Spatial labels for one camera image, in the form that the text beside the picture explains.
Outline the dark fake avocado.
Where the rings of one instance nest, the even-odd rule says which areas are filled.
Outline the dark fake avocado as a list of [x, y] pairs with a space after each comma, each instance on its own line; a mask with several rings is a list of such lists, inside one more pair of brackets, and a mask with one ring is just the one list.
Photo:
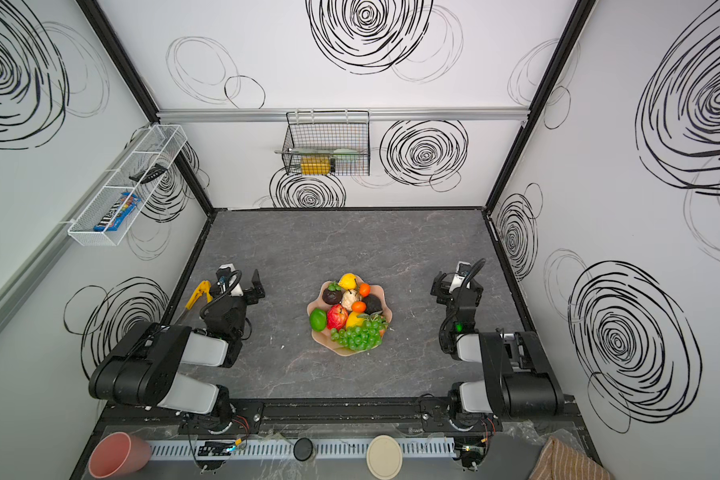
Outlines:
[[366, 310], [365, 310], [366, 314], [373, 315], [373, 314], [381, 314], [383, 312], [384, 307], [383, 307], [381, 299], [378, 296], [376, 296], [374, 294], [369, 294], [367, 297], [365, 297], [363, 299], [363, 302], [366, 305]]

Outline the green fake lime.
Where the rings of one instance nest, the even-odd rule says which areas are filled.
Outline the green fake lime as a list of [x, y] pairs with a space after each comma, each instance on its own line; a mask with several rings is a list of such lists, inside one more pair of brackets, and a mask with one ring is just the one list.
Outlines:
[[314, 309], [309, 316], [310, 326], [315, 332], [322, 332], [327, 327], [327, 313], [320, 308]]

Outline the green fake grapes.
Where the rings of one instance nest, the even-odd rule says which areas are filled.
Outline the green fake grapes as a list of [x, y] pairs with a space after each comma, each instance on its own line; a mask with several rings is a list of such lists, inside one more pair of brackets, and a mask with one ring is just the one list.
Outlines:
[[376, 348], [383, 341], [388, 322], [380, 315], [365, 318], [358, 326], [331, 329], [330, 339], [353, 352]]

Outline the yellow fake lemon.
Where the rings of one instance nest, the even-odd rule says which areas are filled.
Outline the yellow fake lemon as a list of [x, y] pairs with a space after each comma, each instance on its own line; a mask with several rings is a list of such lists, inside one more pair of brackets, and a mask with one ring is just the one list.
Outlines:
[[352, 312], [345, 324], [345, 329], [350, 330], [355, 327], [361, 327], [366, 319], [366, 315], [364, 313], [358, 313], [358, 312]]

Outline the small yellow fake pear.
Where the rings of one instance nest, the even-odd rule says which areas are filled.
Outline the small yellow fake pear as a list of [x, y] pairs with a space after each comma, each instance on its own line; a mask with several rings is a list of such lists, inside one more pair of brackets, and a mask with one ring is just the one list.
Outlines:
[[343, 290], [355, 290], [358, 285], [357, 276], [352, 273], [344, 274], [338, 282]]

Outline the dark fake mangosteen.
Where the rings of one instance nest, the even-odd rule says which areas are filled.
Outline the dark fake mangosteen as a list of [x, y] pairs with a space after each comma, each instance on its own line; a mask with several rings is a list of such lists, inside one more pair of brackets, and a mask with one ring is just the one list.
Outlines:
[[343, 298], [344, 289], [336, 282], [330, 282], [321, 294], [321, 299], [327, 305], [340, 304]]

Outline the pink scalloped fruit bowl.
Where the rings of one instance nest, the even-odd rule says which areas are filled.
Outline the pink scalloped fruit bowl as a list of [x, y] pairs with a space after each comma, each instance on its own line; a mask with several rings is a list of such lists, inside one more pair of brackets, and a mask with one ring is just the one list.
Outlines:
[[[329, 281], [326, 281], [322, 284], [320, 289], [320, 294], [318, 295], [318, 298], [314, 301], [310, 302], [307, 305], [307, 315], [311, 315], [312, 312], [316, 309], [318, 310], [325, 310], [328, 311], [329, 305], [322, 300], [322, 293], [328, 289], [330, 285]], [[370, 293], [372, 295], [376, 295], [381, 303], [382, 306], [382, 316], [388, 320], [392, 320], [392, 311], [388, 308], [386, 304], [386, 298], [385, 298], [385, 291], [382, 286], [380, 285], [371, 285], [370, 286]], [[330, 339], [330, 331], [328, 329], [324, 329], [321, 332], [312, 331], [311, 332], [312, 338], [319, 344], [326, 347], [328, 350], [336, 353], [337, 355], [341, 357], [349, 357], [352, 355], [357, 354], [357, 351], [352, 351], [348, 347], [341, 346], [339, 343], [333, 341]]]

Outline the red fake apple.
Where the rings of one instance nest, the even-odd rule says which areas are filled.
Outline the red fake apple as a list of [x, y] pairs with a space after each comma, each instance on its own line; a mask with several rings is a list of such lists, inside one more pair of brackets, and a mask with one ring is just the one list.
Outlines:
[[333, 305], [327, 312], [326, 328], [340, 331], [345, 328], [349, 318], [349, 311], [341, 304]]

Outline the beige fake pear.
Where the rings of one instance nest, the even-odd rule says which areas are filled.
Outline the beige fake pear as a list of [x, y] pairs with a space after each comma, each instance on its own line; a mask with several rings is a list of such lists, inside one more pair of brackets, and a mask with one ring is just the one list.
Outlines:
[[363, 297], [357, 290], [347, 290], [342, 295], [341, 305], [347, 311], [352, 311], [353, 305], [356, 302], [361, 302], [362, 300]]

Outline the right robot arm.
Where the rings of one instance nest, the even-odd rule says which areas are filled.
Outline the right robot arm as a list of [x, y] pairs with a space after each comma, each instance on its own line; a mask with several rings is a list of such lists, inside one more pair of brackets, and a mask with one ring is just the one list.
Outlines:
[[483, 287], [476, 276], [486, 261], [460, 261], [441, 272], [430, 294], [446, 309], [438, 343], [451, 358], [481, 366], [482, 378], [457, 382], [448, 394], [450, 420], [461, 428], [476, 420], [533, 418], [564, 413], [565, 395], [533, 331], [480, 332], [476, 313]]

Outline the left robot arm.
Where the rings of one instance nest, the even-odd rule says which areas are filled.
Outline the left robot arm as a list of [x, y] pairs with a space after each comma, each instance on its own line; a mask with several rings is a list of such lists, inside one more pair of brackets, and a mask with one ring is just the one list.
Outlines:
[[182, 365], [230, 368], [252, 327], [247, 308], [266, 297], [260, 273], [240, 285], [242, 271], [220, 266], [199, 312], [202, 328], [139, 321], [94, 369], [89, 394], [118, 405], [159, 407], [229, 422], [234, 407], [227, 388], [179, 372]]

